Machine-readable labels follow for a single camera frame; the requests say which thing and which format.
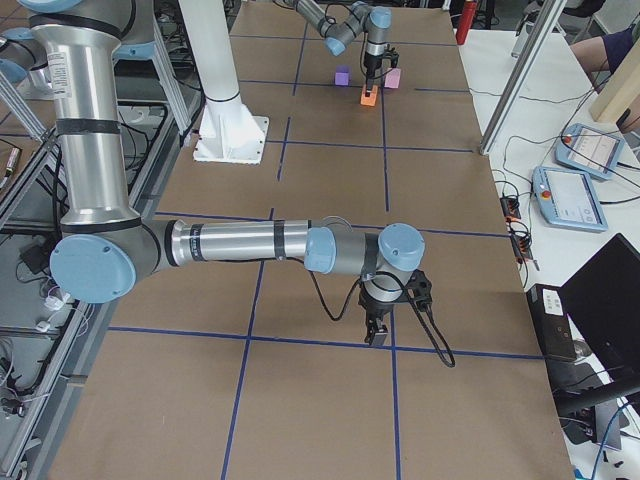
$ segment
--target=white desk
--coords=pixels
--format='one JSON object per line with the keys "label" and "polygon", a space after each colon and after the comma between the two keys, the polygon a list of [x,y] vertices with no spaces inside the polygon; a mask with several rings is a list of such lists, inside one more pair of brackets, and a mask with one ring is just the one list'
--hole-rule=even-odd
{"label": "white desk", "polygon": [[[496,94],[502,92],[516,63],[510,55],[515,40],[513,32],[483,30],[469,32],[466,44],[460,47],[460,53],[469,87],[472,90]],[[541,50],[521,91],[521,96],[557,101],[577,97],[589,91],[590,88],[589,80],[582,72],[565,40],[559,34],[553,34]],[[588,107],[595,98],[596,94],[591,95],[570,123],[593,125],[603,131],[616,130],[613,124],[597,124],[591,119]],[[484,131],[498,103],[498,97],[474,93],[473,101],[480,128]],[[520,98],[515,103],[490,153],[492,168],[503,169],[505,146],[510,137],[519,135],[540,141],[558,136],[578,104],[579,100],[556,105]],[[534,145],[513,139],[507,152],[507,167],[525,178],[531,178],[536,166],[554,165],[553,151],[545,157],[552,145],[552,141],[544,145]],[[620,160],[638,165],[638,161],[627,146]],[[617,171],[640,182],[640,172],[624,168],[618,168]],[[496,180],[503,178],[498,172],[494,172],[494,176]],[[506,176],[508,181],[518,187],[520,193],[529,190],[529,184],[524,180],[509,173],[506,173]],[[497,187],[499,191],[502,190],[502,184],[497,184]],[[507,186],[506,189],[507,192],[512,193],[510,187]],[[596,182],[596,191],[601,201],[625,199],[640,194],[636,187],[615,176],[607,182]],[[640,200],[603,207],[609,230],[599,234],[552,228],[542,218],[535,200],[530,209],[528,196],[522,196],[520,203],[523,220],[531,227],[532,251],[540,267],[537,271],[529,263],[526,288],[534,283],[562,285],[617,232],[622,232],[632,244],[640,247],[640,215],[638,214]],[[524,280],[524,269],[521,273]],[[633,427],[627,430],[629,433],[638,435]],[[609,455],[611,463],[602,463],[599,466],[597,479],[637,478],[640,475],[640,442],[623,437],[622,445],[621,453]],[[580,468],[583,475],[589,476],[597,447],[593,444],[575,446],[567,441],[567,448],[573,463]],[[625,463],[621,468],[616,469],[612,463],[618,459],[624,460]]]}

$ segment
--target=pink block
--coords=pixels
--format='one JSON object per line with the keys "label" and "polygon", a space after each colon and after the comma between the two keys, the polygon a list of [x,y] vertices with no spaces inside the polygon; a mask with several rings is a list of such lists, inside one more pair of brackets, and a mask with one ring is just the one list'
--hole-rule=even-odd
{"label": "pink block", "polygon": [[400,75],[402,69],[390,68],[384,77],[384,88],[398,88],[400,86]]}
{"label": "pink block", "polygon": [[339,87],[349,86],[349,66],[340,65],[336,69],[335,84]]}

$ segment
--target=label on robot arm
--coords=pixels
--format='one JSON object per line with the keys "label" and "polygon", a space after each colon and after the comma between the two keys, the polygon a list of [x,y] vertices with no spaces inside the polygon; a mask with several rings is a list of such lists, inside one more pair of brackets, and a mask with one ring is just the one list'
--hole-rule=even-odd
{"label": "label on robot arm", "polygon": [[65,52],[50,53],[47,55],[47,59],[49,61],[53,98],[71,98],[67,54]]}
{"label": "label on robot arm", "polygon": [[544,311],[547,315],[559,315],[563,316],[562,303],[560,303],[560,296],[555,290],[542,289],[542,300],[544,302]]}

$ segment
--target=black monitor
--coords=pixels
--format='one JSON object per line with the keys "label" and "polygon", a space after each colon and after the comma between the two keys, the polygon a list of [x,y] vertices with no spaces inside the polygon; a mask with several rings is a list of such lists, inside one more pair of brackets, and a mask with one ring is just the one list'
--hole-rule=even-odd
{"label": "black monitor", "polygon": [[[622,234],[591,257],[559,295],[593,353],[613,369],[614,382],[640,374],[640,253]],[[627,399],[639,402],[640,393]],[[640,406],[634,408],[640,413]]]}

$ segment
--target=blue joint cap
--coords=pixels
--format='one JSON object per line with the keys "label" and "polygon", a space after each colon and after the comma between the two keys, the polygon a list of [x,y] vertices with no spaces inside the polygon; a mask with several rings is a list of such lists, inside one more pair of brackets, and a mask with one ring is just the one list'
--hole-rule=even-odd
{"label": "blue joint cap", "polygon": [[38,13],[59,13],[75,7],[83,0],[18,0],[23,7]]}
{"label": "blue joint cap", "polygon": [[128,293],[136,269],[115,243],[98,235],[71,235],[56,245],[49,259],[60,288],[87,303],[106,303]]}
{"label": "blue joint cap", "polygon": [[378,28],[389,28],[391,26],[391,10],[387,7],[375,7],[371,11],[369,19]]}
{"label": "blue joint cap", "polygon": [[411,225],[394,223],[378,236],[378,247],[389,264],[403,272],[412,272],[424,255],[424,239]]}
{"label": "blue joint cap", "polygon": [[304,268],[311,272],[329,273],[336,263],[336,239],[327,227],[310,228],[307,232],[307,247]]}
{"label": "blue joint cap", "polygon": [[24,68],[11,60],[0,60],[0,72],[11,83],[18,83],[24,80],[28,74]]}
{"label": "blue joint cap", "polygon": [[342,54],[346,50],[346,46],[337,38],[327,37],[324,40],[324,46],[331,52],[334,57]]}
{"label": "blue joint cap", "polygon": [[114,54],[116,60],[151,60],[156,50],[156,42],[121,45]]}
{"label": "blue joint cap", "polygon": [[5,30],[2,32],[2,36],[8,40],[13,40],[14,42],[20,40],[33,40],[33,33],[26,27],[17,27],[10,28],[9,30]]}

